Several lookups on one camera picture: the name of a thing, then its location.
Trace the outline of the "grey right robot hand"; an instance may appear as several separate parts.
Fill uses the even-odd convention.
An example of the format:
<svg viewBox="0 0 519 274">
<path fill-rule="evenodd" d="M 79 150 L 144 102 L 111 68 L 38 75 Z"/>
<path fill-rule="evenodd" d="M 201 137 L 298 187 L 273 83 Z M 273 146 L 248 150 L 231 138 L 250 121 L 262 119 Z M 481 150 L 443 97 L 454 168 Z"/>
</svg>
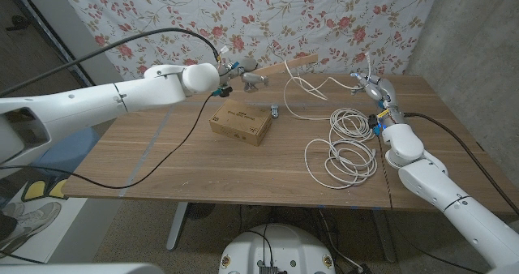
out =
<svg viewBox="0 0 519 274">
<path fill-rule="evenodd" d="M 365 92 L 377 105 L 377 118 L 384 127 L 406 124 L 404 114 L 399 110 L 396 90 L 388 79 L 365 73 L 351 73 L 358 81 L 358 89 Z"/>
</svg>

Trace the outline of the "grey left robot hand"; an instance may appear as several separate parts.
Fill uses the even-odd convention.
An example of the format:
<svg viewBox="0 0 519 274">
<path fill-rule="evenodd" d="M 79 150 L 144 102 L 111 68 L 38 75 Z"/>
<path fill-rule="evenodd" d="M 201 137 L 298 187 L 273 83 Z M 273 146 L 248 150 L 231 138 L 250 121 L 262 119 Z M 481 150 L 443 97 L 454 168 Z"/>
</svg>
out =
<svg viewBox="0 0 519 274">
<path fill-rule="evenodd" d="M 258 84 L 268 86 L 268 76 L 255 73 L 260 68 L 259 63 L 252 58 L 239 59 L 236 62 L 226 63 L 217 68 L 220 76 L 220 86 L 225 92 L 230 92 L 230 80 L 240 78 L 244 92 L 257 92 Z"/>
</svg>

